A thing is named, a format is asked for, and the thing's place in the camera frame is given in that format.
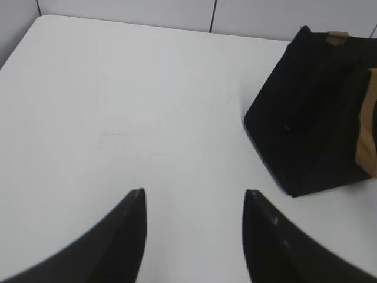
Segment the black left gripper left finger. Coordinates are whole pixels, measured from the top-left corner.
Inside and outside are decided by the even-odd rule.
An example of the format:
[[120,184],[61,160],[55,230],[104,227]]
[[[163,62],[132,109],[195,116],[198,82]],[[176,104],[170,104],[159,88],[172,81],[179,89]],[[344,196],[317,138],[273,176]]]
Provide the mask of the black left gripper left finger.
[[146,195],[130,191],[57,254],[7,282],[136,282],[146,243]]

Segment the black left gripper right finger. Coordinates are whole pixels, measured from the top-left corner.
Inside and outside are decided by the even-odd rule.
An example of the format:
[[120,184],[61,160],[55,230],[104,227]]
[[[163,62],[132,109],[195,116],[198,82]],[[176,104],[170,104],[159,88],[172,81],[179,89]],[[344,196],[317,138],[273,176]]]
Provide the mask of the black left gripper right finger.
[[245,192],[242,242],[252,282],[376,282],[306,235],[258,190]]

